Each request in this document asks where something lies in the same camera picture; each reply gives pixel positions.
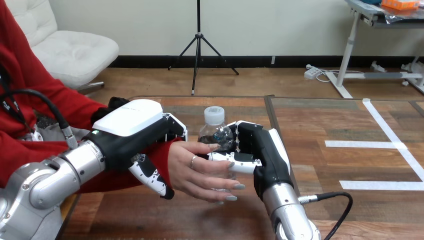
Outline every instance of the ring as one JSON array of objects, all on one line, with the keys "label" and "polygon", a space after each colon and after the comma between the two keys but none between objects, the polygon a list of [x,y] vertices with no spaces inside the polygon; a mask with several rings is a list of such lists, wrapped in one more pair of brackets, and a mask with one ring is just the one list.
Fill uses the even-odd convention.
[{"label": "ring", "polygon": [[193,169],[193,170],[194,170],[194,168],[193,168],[193,163],[194,163],[194,161],[195,161],[195,158],[197,158],[197,157],[198,157],[198,156],[194,155],[194,156],[191,158],[190,168],[191,168],[191,169]]}]

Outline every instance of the black cable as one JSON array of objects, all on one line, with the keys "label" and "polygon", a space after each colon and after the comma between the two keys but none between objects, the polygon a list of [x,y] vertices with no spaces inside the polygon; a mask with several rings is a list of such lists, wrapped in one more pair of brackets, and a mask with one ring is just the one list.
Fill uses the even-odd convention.
[{"label": "black cable", "polygon": [[343,214],[340,216],[340,218],[338,219],[338,221],[335,223],[334,227],[331,229],[331,231],[328,233],[328,235],[324,238],[324,240],[329,240],[337,231],[337,229],[339,229],[340,225],[342,224],[342,222],[345,220],[346,216],[348,215],[349,211],[352,208],[352,204],[354,203],[354,199],[352,198],[352,196],[344,191],[335,191],[335,192],[326,192],[323,194],[317,194],[317,200],[321,201],[324,199],[330,199],[330,198],[334,198],[337,196],[345,196],[349,199],[349,203],[346,206],[346,209],[344,210]]},{"label": "black cable", "polygon": [[33,96],[36,96],[37,98],[41,99],[43,102],[45,102],[47,104],[51,113],[54,115],[54,118],[59,123],[60,129],[65,129],[65,128],[69,127],[69,123],[65,120],[64,116],[61,114],[61,112],[58,110],[58,108],[53,104],[52,101],[50,101],[50,99],[48,99],[45,95],[43,95],[39,91],[27,89],[27,88],[12,90],[12,91],[1,94],[0,100],[3,101],[4,98],[11,96],[11,95],[15,95],[15,94],[29,94],[29,95],[33,95]]}]

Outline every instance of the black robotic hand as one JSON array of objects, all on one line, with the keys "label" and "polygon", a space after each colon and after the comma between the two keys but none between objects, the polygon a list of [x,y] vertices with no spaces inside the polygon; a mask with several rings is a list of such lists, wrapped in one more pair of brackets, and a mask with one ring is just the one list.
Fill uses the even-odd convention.
[{"label": "black robotic hand", "polygon": [[144,185],[171,199],[167,186],[155,165],[143,152],[160,141],[176,137],[187,139],[187,129],[161,105],[147,99],[129,101],[112,97],[91,117],[93,130],[83,140],[93,142],[104,156],[105,170],[129,170]]},{"label": "black robotic hand", "polygon": [[253,174],[256,193],[263,193],[275,184],[287,183],[290,178],[290,163],[283,143],[275,129],[265,130],[260,124],[238,121],[230,123],[234,145],[227,152],[212,152],[209,160],[230,160],[235,164],[233,172]]}]

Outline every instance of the wall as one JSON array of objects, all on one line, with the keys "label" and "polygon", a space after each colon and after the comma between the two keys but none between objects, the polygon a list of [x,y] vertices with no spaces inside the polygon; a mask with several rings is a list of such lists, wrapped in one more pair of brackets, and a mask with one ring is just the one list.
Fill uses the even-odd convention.
[{"label": "wall", "polygon": [[[50,2],[60,30],[107,36],[120,55],[178,55],[197,31],[195,0]],[[201,0],[201,11],[202,33],[227,56],[341,56],[353,22],[343,0]],[[358,34],[357,56],[414,56],[424,39],[363,22]],[[214,55],[203,45],[202,54]]]}]

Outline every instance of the white chair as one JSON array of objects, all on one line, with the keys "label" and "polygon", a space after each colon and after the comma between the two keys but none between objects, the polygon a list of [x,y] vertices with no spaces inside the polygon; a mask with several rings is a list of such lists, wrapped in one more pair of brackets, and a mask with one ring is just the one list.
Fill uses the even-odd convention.
[{"label": "white chair", "polygon": [[32,51],[55,79],[78,90],[104,86],[87,83],[117,58],[116,42],[92,33],[58,31],[49,0],[6,0],[6,4]]}]

